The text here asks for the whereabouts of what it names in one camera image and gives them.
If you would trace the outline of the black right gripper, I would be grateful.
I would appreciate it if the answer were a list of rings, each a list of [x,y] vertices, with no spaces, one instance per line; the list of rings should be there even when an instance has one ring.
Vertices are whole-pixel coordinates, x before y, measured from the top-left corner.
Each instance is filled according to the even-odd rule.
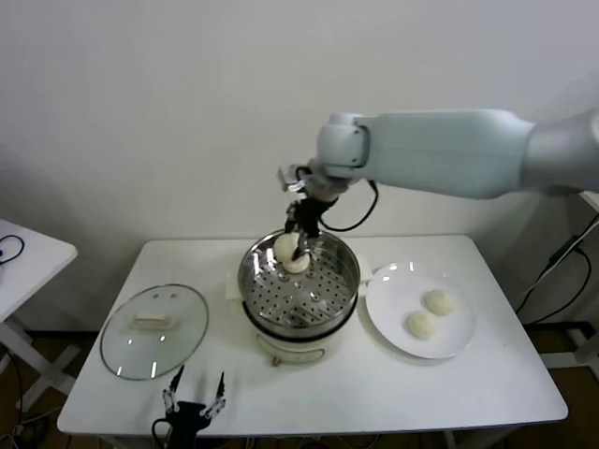
[[[293,202],[286,209],[284,232],[298,233],[296,249],[293,259],[298,260],[309,254],[312,248],[311,235],[319,235],[319,221],[322,215],[329,210],[337,200],[330,202],[320,201],[316,198],[306,197],[300,201]]]

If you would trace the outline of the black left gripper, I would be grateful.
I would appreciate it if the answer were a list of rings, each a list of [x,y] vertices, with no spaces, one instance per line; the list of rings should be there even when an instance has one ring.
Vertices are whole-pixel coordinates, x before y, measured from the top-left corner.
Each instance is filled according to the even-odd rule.
[[[197,434],[210,424],[209,418],[216,418],[226,406],[225,373],[222,371],[214,400],[210,406],[202,403],[179,401],[177,388],[183,376],[184,365],[162,392],[166,410],[166,420],[170,425],[167,448],[193,449],[196,447]]]

